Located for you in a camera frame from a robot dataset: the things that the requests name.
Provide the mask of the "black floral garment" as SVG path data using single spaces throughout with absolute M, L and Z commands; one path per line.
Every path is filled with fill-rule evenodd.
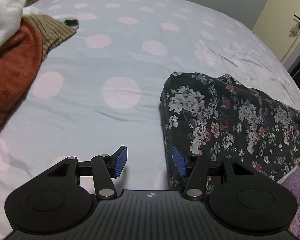
M 185 186 L 174 147 L 211 161 L 230 156 L 274 181 L 300 164 L 300 112 L 231 75 L 173 72 L 161 93 L 160 115 L 174 190 Z

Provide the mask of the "pink-dotted light bedsheet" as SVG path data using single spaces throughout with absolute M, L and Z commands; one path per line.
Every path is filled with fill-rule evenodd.
M 56 19 L 79 21 L 51 50 L 0 132 L 0 239 L 7 196 L 68 156 L 128 148 L 118 190 L 167 187 L 160 94 L 173 72 L 229 74 L 295 109 L 300 90 L 243 23 L 185 0 L 41 0 Z

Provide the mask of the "rust orange garment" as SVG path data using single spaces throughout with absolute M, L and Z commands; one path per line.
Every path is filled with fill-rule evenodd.
M 34 81 L 42 55 L 41 34 L 22 18 L 19 30 L 0 47 L 0 130 Z

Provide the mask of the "black and white garment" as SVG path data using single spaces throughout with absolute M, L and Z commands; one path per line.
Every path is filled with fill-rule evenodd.
M 62 20 L 62 23 L 66 26 L 71 27 L 72 29 L 77 30 L 79 28 L 79 20 L 76 18 L 65 18 Z

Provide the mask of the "tan striped garment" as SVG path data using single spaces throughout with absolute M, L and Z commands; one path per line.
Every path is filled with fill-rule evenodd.
M 42 61 L 47 58 L 48 53 L 75 35 L 76 29 L 60 22 L 49 15 L 29 14 L 23 15 L 40 33 L 43 42 Z

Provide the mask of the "cream wardrobe door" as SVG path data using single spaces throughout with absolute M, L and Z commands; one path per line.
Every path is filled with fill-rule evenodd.
M 300 0 L 267 0 L 253 33 L 286 63 L 300 43 Z

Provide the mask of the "white fleece garment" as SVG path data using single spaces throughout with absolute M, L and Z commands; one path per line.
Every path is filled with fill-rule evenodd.
M 26 0 L 0 0 L 0 47 L 20 28 L 24 15 L 40 14 L 38 7 L 25 6 Z

